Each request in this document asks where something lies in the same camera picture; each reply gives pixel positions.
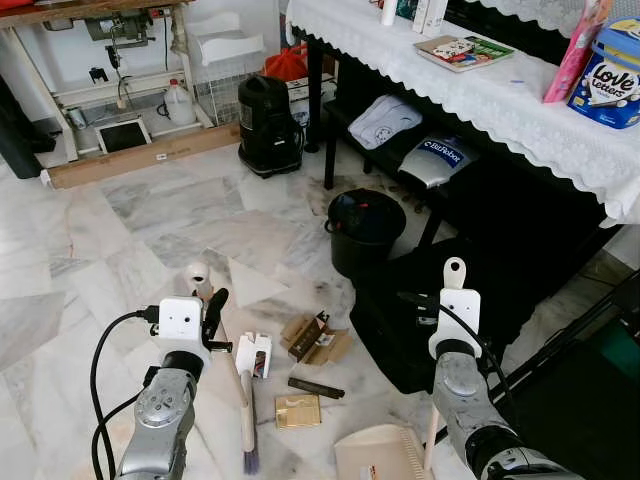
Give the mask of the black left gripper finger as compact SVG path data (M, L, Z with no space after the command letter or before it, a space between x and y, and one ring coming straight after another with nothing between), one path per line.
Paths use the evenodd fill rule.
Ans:
M207 300L204 310L204 339L214 340L221 324L221 310L228 301L230 292L227 288L218 289Z

